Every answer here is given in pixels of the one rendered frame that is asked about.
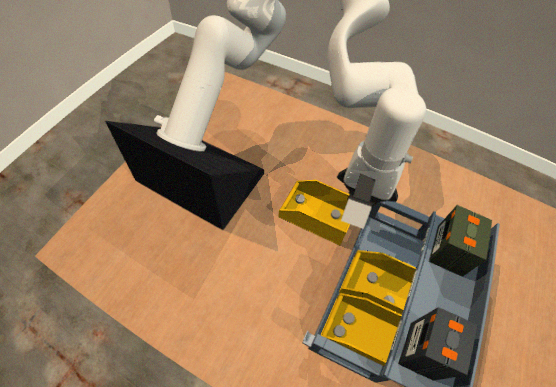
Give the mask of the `grey shelf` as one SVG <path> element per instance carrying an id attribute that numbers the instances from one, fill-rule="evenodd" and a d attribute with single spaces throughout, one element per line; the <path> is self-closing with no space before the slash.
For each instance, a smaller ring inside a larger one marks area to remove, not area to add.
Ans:
<path id="1" fill-rule="evenodd" d="M 386 216 L 378 212 L 380 207 L 422 226 L 418 230 Z M 445 219 L 436 215 L 436 211 L 427 216 L 400 203 L 387 201 L 374 205 L 368 217 L 315 335 L 307 330 L 303 344 L 308 346 L 309 350 L 375 383 L 392 380 L 405 387 L 473 387 L 492 285 L 500 224 L 491 228 L 487 260 L 462 277 L 429 262 L 438 225 Z M 339 291 L 354 255 L 361 250 L 385 253 L 416 267 L 385 366 L 321 335 L 337 296 L 341 294 Z M 478 325 L 468 375 L 433 381 L 398 364 L 411 323 L 437 307 Z"/>

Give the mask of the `dark grey case with orange latches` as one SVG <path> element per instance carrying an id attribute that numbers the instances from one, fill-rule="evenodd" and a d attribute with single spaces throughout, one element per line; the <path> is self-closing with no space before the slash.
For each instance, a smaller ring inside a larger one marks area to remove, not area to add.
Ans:
<path id="1" fill-rule="evenodd" d="M 398 364 L 433 381 L 468 375 L 477 326 L 437 307 L 411 323 Z"/>

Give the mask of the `dark green case with orange latches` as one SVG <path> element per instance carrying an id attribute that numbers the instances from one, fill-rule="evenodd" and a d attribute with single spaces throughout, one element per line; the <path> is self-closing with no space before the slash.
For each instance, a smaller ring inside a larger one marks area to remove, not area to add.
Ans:
<path id="1" fill-rule="evenodd" d="M 438 225 L 429 262 L 464 276 L 487 260 L 492 220 L 456 205 Z"/>

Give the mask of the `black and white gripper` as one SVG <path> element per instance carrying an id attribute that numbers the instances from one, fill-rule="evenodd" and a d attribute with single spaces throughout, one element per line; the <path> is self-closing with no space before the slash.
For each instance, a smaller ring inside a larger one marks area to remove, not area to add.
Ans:
<path id="1" fill-rule="evenodd" d="M 363 143 L 364 141 L 362 141 L 358 145 L 351 158 L 348 168 L 339 172 L 337 175 L 337 179 L 339 179 L 342 183 L 345 182 L 347 185 L 345 183 L 344 185 L 349 190 L 349 194 L 353 195 L 359 176 L 360 174 L 363 174 L 365 176 L 375 179 L 374 189 L 370 200 L 372 204 L 376 205 L 377 202 L 385 202 L 385 201 L 396 202 L 398 199 L 398 193 L 396 187 L 402 175 L 401 173 L 403 172 L 405 162 L 402 163 L 401 166 L 397 167 L 394 170 L 390 170 L 390 171 L 378 170 L 370 166 L 364 160 L 362 156 Z M 372 205 L 372 208 L 374 205 Z"/>

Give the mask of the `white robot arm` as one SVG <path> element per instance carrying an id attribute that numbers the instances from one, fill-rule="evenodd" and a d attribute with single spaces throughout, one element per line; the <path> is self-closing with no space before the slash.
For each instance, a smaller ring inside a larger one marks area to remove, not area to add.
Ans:
<path id="1" fill-rule="evenodd" d="M 407 151 L 424 120 L 426 105 L 418 95 L 409 65 L 349 62 L 347 40 L 383 21 L 389 13 L 389 1 L 340 1 L 343 18 L 334 29 L 328 47 L 333 94 L 346 108 L 376 107 L 362 156 L 378 170 L 394 170 L 413 159 Z M 278 0 L 227 0 L 227 9 L 246 25 L 245 30 L 220 16 L 204 18 L 196 29 L 191 56 L 170 116 L 157 115 L 154 119 L 162 126 L 157 131 L 160 138 L 186 149 L 206 149 L 202 139 L 223 86 L 225 64 L 238 70 L 251 67 L 279 35 L 286 21 L 286 11 Z M 364 229 L 372 208 L 374 184 L 375 179 L 360 174 L 341 221 Z"/>

